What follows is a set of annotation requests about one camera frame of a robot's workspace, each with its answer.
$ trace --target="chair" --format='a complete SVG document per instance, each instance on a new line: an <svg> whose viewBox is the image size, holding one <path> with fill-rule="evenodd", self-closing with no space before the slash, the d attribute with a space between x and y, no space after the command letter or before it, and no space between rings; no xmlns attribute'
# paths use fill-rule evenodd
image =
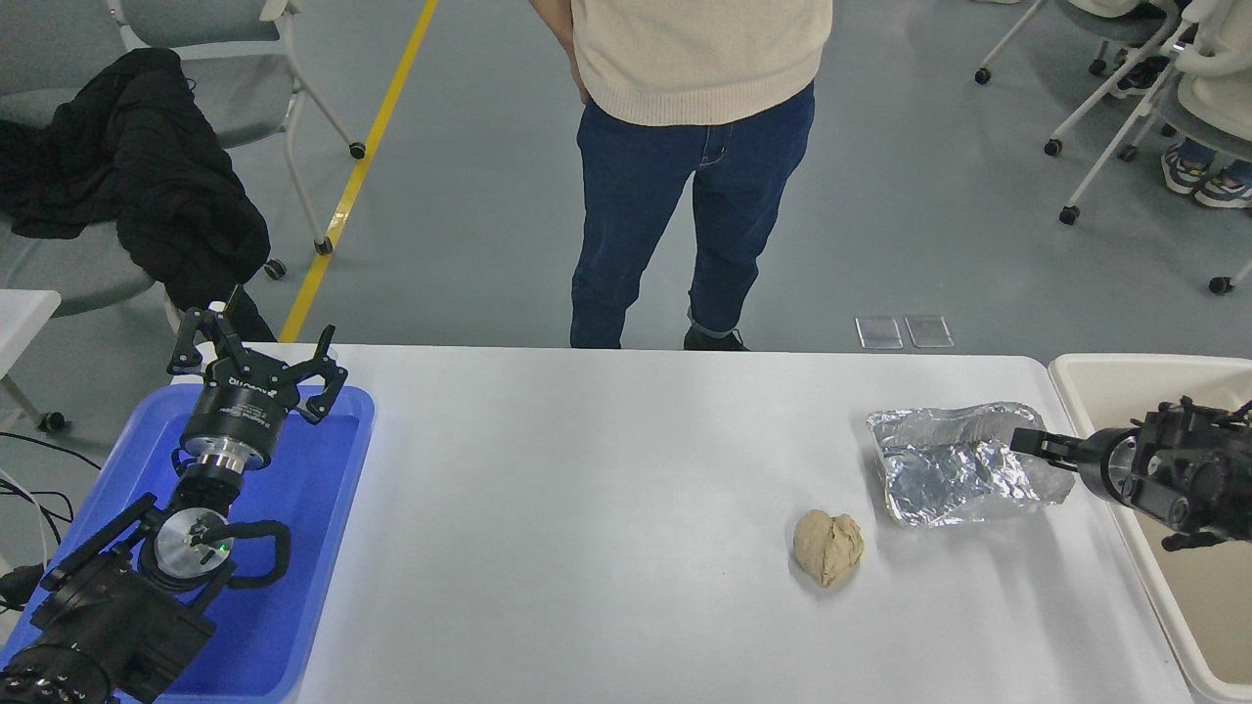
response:
<svg viewBox="0 0 1252 704"><path fill-rule="evenodd" d="M1078 199L1141 118L1147 118L1134 139L1122 147L1118 158L1132 160L1148 130L1164 120L1201 144L1229 157L1252 162L1252 0L1196 0L1182 14L1182 24L1166 43L1198 24L1196 43L1157 79L1122 129L1069 197L1060 222L1074 224ZM1228 293L1252 273L1249 261L1234 277L1214 277L1208 288Z"/></svg>
<svg viewBox="0 0 1252 704"><path fill-rule="evenodd" d="M1039 14L1039 10L1043 9L1047 1L1035 0L1034 5L1013 25L1013 29L1000 39L999 44L992 49L992 53L983 59L979 69L974 71L975 83L985 85L992 80L992 61ZM1134 11L1141 4L1143 4L1141 0L1059 0L1058 8L1060 8L1062 13L1070 21L1103 40L1099 54L1088 66L1092 74L1101 75L1107 68L1104 55L1111 43L1134 49L1123 49L1127 54L1122 65L1052 132L1048 142L1043 145L1043 152L1049 157L1060 154L1060 150L1064 148L1062 138L1069 129L1090 111L1104 95L1108 95L1117 86L1117 81L1122 80L1136 64L1143 58L1156 54L1164 43L1164 39L1177 26L1178 6L1173 0L1151 0L1147 3L1156 9L1151 13L1151 16L1141 16L1142 13Z"/></svg>
<svg viewBox="0 0 1252 704"><path fill-rule="evenodd" d="M99 1L0 0L0 119L46 125L100 69L125 53L116 25ZM88 225L75 239L29 239L0 214L0 288L56 291L54 318L105 308L155 283L118 243L114 223ZM64 427L60 413L41 413L8 376L0 390L39 430Z"/></svg>
<svg viewBox="0 0 1252 704"><path fill-rule="evenodd" d="M313 228L314 248L329 254L333 246L295 168L295 130L304 98L312 98L322 109L354 159L364 158L366 145L348 135L295 60L295 0L109 3L131 48L160 46L179 53L183 73L194 81L195 103L224 149L285 133L287 168ZM272 278L284 271L277 261L265 266Z"/></svg>

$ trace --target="white sweater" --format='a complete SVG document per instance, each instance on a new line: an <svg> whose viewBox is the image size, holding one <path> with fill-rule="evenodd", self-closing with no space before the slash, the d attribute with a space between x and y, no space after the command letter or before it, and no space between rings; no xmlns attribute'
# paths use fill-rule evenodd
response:
<svg viewBox="0 0 1252 704"><path fill-rule="evenodd" d="M717 125L818 74L831 0L572 0L587 91L639 125Z"/></svg>

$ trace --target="blue jeans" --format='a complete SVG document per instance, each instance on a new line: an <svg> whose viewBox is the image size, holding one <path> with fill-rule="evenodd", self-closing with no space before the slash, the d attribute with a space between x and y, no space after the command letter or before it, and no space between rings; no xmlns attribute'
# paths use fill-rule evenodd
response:
<svg viewBox="0 0 1252 704"><path fill-rule="evenodd" d="M587 215L570 346L621 346L626 308L639 298L640 277L692 173L689 314L714 337L734 329L782 188L809 144L813 108L813 84L769 110L715 127L640 127L588 101L578 127Z"/></svg>
<svg viewBox="0 0 1252 704"><path fill-rule="evenodd" d="M1207 167L1213 163L1213 158L1216 157L1216 152L1189 138L1183 139L1178 147L1178 159L1187 164L1203 164ZM1252 164L1247 162L1236 159L1231 162L1231 165L1226 167L1224 172L1226 177L1231 180L1237 180L1243 185L1252 184Z"/></svg>

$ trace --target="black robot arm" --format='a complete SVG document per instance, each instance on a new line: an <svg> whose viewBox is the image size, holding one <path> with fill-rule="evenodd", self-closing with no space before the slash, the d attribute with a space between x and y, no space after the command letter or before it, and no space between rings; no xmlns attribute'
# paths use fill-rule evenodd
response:
<svg viewBox="0 0 1252 704"><path fill-rule="evenodd" d="M31 613L41 633L0 668L0 704L106 704L118 690L151 704L213 636L204 611L223 589L283 576L288 527L228 516L244 474L269 463L289 413L310 423L329 413L347 378L329 357L333 331L313 358L287 365L244 347L220 311L184 314L170 373L197 373L198 333L217 360L174 451L173 495L165 509L144 495L43 579L49 595ZM297 385L316 376L322 390L302 401ZM273 567L235 576L234 541L260 537L273 539Z"/></svg>
<svg viewBox="0 0 1252 704"><path fill-rule="evenodd" d="M1141 511L1174 535L1166 550L1252 540L1252 403L1229 412L1183 397L1133 427L1085 440L1018 428L1010 447L1078 472L1097 496Z"/></svg>

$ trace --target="yellow floor line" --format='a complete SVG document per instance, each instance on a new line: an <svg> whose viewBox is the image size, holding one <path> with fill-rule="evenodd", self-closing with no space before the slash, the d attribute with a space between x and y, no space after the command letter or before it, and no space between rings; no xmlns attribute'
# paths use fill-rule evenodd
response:
<svg viewBox="0 0 1252 704"><path fill-rule="evenodd" d="M396 101L399 100L399 94L404 90L404 81L408 79L408 71L413 66L413 58L417 56L417 50L422 46L422 38L426 36L426 29L431 25L431 16L434 15L434 6L438 4L438 0L426 0L426 6L422 8L422 16L417 19L417 26L413 28L413 35L408 39L408 46L404 48L399 65L396 66L396 74L392 75L383 104L378 108L373 127L369 128L369 137L366 138L366 158L357 162L352 175L348 177L348 185L343 188L339 204L334 208L334 215L331 217L331 225L326 230L326 237L331 241L331 244L339 244L343 225L348 222L348 215L352 214L352 207L357 202L357 193L361 192L361 184L366 180L366 174L369 173L369 164L373 163L378 144L382 142L383 133L387 132L387 123L391 122L392 110L396 109ZM334 254L313 257L313 263L309 266L308 273L304 274L304 283L300 284L300 291L295 294L295 302L292 303L292 309L287 313L287 322L283 323L283 331L278 334L279 342L295 342L295 338L300 334L300 328L304 327L304 318L308 317L309 308L313 306L313 298L317 297L318 288L322 287L322 278L326 276L326 269L331 266L333 257Z"/></svg>

